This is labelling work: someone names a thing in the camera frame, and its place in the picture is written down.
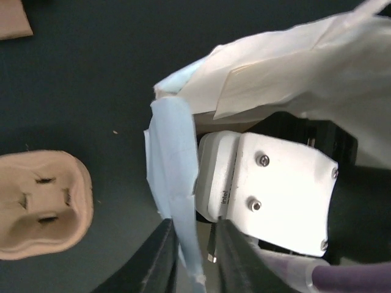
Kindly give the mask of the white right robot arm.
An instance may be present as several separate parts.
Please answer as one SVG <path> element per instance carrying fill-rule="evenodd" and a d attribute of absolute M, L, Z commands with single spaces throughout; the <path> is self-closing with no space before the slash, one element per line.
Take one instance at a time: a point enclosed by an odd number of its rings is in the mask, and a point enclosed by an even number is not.
<path fill-rule="evenodd" d="M 356 166 L 354 136 L 329 120 L 297 118 L 287 112 L 270 115 L 250 131 L 309 145 L 338 162 L 326 261 L 390 261 L 390 170 Z"/>

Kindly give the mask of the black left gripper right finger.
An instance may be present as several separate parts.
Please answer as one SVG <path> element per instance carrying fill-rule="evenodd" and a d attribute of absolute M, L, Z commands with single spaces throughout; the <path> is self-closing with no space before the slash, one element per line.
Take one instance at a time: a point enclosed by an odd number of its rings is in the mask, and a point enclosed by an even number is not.
<path fill-rule="evenodd" d="M 221 292 L 293 292 L 267 268 L 254 246 L 230 220 L 218 221 L 216 248 Z"/>

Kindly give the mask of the light blue paper bag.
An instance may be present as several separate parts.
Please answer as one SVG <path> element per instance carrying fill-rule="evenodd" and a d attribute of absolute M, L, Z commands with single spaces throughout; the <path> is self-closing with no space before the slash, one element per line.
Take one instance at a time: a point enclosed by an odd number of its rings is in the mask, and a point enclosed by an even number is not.
<path fill-rule="evenodd" d="M 390 170 L 390 18 L 380 14 L 389 6 L 365 1 L 350 12 L 217 46 L 155 85 L 144 132 L 147 181 L 158 211 L 173 220 L 193 292 L 206 290 L 195 199 L 204 135 L 251 132 L 287 112 L 335 123 L 357 139 L 356 166 Z M 331 264 L 324 255 L 242 234 L 293 292 L 390 291 L 390 261 Z"/>

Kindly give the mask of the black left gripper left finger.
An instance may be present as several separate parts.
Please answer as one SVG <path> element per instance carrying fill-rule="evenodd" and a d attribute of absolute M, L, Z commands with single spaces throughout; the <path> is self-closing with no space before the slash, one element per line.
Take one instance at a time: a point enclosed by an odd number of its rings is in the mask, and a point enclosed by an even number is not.
<path fill-rule="evenodd" d="M 175 292 L 178 240 L 172 219 L 164 219 L 116 273 L 95 288 L 101 293 Z"/>

